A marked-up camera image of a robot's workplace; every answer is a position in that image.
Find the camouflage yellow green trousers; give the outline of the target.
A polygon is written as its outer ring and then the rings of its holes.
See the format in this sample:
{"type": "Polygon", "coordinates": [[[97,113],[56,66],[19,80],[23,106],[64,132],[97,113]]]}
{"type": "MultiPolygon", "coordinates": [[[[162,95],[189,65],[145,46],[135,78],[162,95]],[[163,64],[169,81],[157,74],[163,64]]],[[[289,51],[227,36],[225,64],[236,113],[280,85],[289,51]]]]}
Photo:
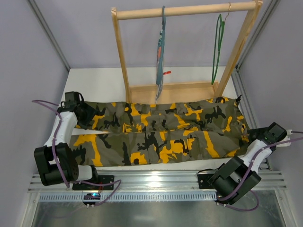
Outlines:
{"type": "Polygon", "coordinates": [[[239,99],[197,102],[95,103],[93,134],[73,135],[79,165],[96,167],[171,164],[222,159],[247,153],[251,139],[239,99]]]}

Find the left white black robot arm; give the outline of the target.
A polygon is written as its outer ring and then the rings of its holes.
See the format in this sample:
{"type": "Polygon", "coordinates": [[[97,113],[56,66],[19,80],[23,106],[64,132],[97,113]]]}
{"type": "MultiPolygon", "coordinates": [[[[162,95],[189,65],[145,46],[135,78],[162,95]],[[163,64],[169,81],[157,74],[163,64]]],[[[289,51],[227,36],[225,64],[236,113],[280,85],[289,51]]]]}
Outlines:
{"type": "Polygon", "coordinates": [[[76,125],[87,129],[96,110],[84,102],[79,92],[66,92],[65,100],[54,104],[44,100],[33,100],[56,115],[49,139],[42,147],[34,150],[34,158],[43,185],[64,183],[87,183],[98,178],[93,165],[77,164],[69,146],[72,132],[76,125]]]}

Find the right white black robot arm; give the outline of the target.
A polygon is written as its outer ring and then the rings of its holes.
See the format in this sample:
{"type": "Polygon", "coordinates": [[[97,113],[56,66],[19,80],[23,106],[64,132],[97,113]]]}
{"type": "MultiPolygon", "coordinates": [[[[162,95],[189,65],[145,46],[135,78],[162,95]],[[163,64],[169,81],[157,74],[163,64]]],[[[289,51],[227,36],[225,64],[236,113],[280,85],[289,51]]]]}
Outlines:
{"type": "Polygon", "coordinates": [[[216,202],[233,205],[260,181],[258,169],[264,159],[276,150],[280,142],[288,138],[287,130],[277,123],[265,128],[248,130],[250,145],[243,157],[234,156],[214,173],[211,169],[197,173],[199,189],[216,190],[216,202]]]}

